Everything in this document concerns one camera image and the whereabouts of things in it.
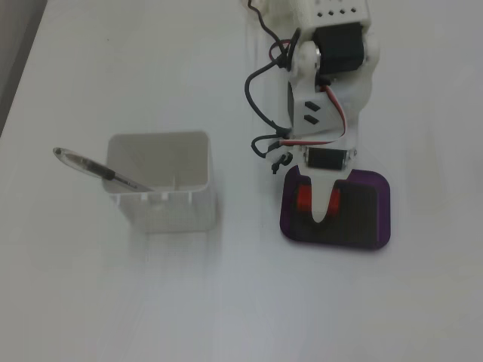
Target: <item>white plastic container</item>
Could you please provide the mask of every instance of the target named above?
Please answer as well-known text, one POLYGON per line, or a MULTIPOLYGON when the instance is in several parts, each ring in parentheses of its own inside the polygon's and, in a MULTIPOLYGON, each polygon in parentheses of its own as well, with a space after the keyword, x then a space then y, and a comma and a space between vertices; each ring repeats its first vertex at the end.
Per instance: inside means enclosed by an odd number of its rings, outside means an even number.
POLYGON ((109 141, 107 166, 154 192, 104 189, 145 233, 198 232, 216 223, 210 141, 205 132, 120 134, 109 141))

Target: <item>pen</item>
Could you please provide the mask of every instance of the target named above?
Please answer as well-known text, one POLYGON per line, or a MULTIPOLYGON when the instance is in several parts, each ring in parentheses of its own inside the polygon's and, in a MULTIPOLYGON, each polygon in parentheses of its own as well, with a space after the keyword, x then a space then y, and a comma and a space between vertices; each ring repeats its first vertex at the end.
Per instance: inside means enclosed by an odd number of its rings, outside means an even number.
POLYGON ((54 155, 64 164, 67 166, 86 173, 87 175, 91 176, 98 176, 102 179, 106 179, 108 181, 112 181, 126 189, 129 189, 132 192, 151 192, 154 191, 149 187, 141 185, 132 179, 129 179, 126 176, 121 175, 102 164, 98 164, 95 161, 90 160, 89 158, 83 157, 75 153, 74 151, 70 151, 68 149, 61 149, 56 147, 54 149, 54 155))

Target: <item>white table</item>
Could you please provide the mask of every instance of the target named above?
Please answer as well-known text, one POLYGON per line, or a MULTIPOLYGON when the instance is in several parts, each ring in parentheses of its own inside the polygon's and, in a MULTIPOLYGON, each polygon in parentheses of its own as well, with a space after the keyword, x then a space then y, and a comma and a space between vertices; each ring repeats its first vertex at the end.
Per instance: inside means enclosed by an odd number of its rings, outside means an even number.
MULTIPOLYGON (((480 360, 483 3, 371 10, 358 167, 391 183, 392 240, 360 253, 281 236, 286 170, 252 154, 267 129, 243 94, 269 39, 236 0, 50 0, 0 139, 2 360, 480 360), (194 128, 220 199, 207 234, 133 232, 51 153, 194 128)), ((254 96, 287 121, 283 77, 254 96)))

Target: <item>gray wall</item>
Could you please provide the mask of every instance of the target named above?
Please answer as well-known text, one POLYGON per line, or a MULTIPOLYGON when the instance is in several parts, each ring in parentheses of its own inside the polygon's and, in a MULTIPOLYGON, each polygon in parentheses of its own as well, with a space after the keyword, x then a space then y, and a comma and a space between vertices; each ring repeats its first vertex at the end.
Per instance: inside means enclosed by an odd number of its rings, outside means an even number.
POLYGON ((0 134, 47 0, 0 0, 0 134))

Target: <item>wire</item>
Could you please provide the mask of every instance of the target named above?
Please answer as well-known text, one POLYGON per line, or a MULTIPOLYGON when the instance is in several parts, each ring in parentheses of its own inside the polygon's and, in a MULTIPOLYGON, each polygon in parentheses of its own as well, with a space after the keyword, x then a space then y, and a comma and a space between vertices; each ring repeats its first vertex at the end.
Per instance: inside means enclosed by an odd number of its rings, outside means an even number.
POLYGON ((288 51, 287 60, 285 68, 290 72, 292 70, 292 58, 294 57, 295 46, 299 42, 300 35, 302 34, 302 30, 297 28, 295 30, 294 36, 292 36, 292 40, 290 41, 290 50, 288 51))
MULTIPOLYGON (((289 47, 290 47, 290 42, 291 42, 291 40, 290 40, 290 39, 284 39, 284 40, 282 40, 282 41, 281 41, 281 43, 282 43, 283 45, 288 45, 288 47, 286 47, 286 48, 285 48, 285 50, 287 50, 287 48, 289 48, 289 47)), ((273 43, 273 44, 272 44, 272 46, 270 47, 270 50, 269 50, 269 57, 270 57, 270 60, 271 60, 272 62, 275 62, 275 58, 274 58, 274 57, 273 57, 273 55, 272 55, 272 51, 273 51, 273 49, 275 49, 276 47, 278 47, 278 44, 277 44, 277 43, 273 43)))
POLYGON ((258 10, 256 7, 254 7, 251 4, 252 0, 248 0, 248 7, 255 11, 258 15, 258 20, 260 21, 260 25, 262 26, 262 29, 265 30, 265 32, 270 35, 273 40, 275 40, 275 43, 277 43, 278 47, 280 48, 280 52, 282 55, 287 55, 287 51, 285 50, 280 38, 271 30, 267 25, 265 25, 265 22, 263 21, 262 13, 260 13, 260 10, 258 10))
POLYGON ((258 141, 261 141, 261 140, 273 140, 275 138, 280 138, 280 136, 278 134, 269 134, 267 136, 260 136, 260 137, 257 137, 256 139, 254 139, 253 141, 251 141, 251 149, 254 150, 254 152, 257 154, 257 156, 261 157, 261 158, 266 158, 266 155, 273 151, 274 149, 277 149, 280 147, 279 143, 273 143, 272 145, 269 146, 269 149, 267 150, 267 152, 265 153, 262 153, 258 148, 257 148, 257 142, 258 141))
POLYGON ((250 94, 250 84, 251 81, 253 81, 257 76, 262 75, 264 72, 269 71, 271 68, 273 68, 275 65, 277 65, 279 68, 285 68, 286 70, 290 71, 292 67, 292 57, 294 55, 295 47, 297 45, 297 42, 300 39, 300 34, 301 30, 300 28, 297 28, 295 30, 294 35, 292 36, 291 40, 285 39, 284 41, 280 40, 280 38, 271 30, 269 29, 268 26, 266 26, 265 22, 263 21, 262 14, 260 13, 260 10, 258 10, 256 7, 254 7, 251 4, 252 0, 248 0, 248 7, 253 10, 255 13, 258 15, 258 20, 260 21, 260 25, 262 26, 262 29, 269 34, 273 40, 275 40, 275 44, 270 48, 269 51, 269 56, 270 60, 272 61, 271 63, 267 64, 261 69, 258 69, 256 72, 253 72, 250 74, 245 82, 245 96, 247 97, 247 101, 250 104, 251 108, 257 113, 257 115, 262 118, 262 121, 264 121, 266 124, 268 124, 271 128, 273 128, 276 132, 274 135, 269 135, 269 136, 260 136, 257 137, 253 142, 251 143, 251 148, 254 150, 254 152, 260 156, 261 158, 265 158, 267 153, 271 152, 273 149, 281 147, 280 142, 275 142, 272 145, 270 145, 268 151, 266 153, 262 153, 258 148, 256 143, 261 140, 270 140, 270 139, 281 139, 285 138, 288 136, 288 134, 291 132, 290 128, 284 128, 278 126, 274 121, 270 120, 263 112, 258 108, 257 104, 255 104, 251 94, 250 94), (280 49, 280 55, 277 58, 274 58, 272 55, 273 49, 275 49, 278 46, 280 49))
POLYGON ((266 115, 263 114, 262 111, 258 108, 258 106, 255 104, 253 98, 251 97, 250 94, 250 83, 253 81, 258 75, 263 74, 267 70, 270 70, 277 64, 277 61, 274 60, 271 63, 267 64, 261 69, 258 69, 256 72, 250 74, 247 78, 247 81, 245 82, 245 96, 247 97, 247 101, 250 104, 251 108, 257 113, 257 115, 262 118, 262 121, 267 123, 271 128, 277 131, 277 133, 281 133, 282 136, 285 134, 290 133, 291 129, 290 128, 283 128, 278 126, 274 121, 271 121, 266 115))
POLYGON ((332 91, 332 89, 328 86, 325 85, 321 88, 322 91, 324 91, 327 94, 327 97, 329 100, 334 104, 335 108, 339 112, 340 117, 342 118, 342 123, 343 123, 343 132, 337 138, 336 140, 333 141, 299 141, 299 140, 282 140, 280 141, 280 146, 322 146, 322 145, 328 145, 330 143, 334 143, 338 140, 340 140, 342 137, 345 136, 347 132, 347 119, 346 119, 346 113, 344 112, 342 106, 340 105, 339 100, 337 99, 337 96, 335 93, 332 91))

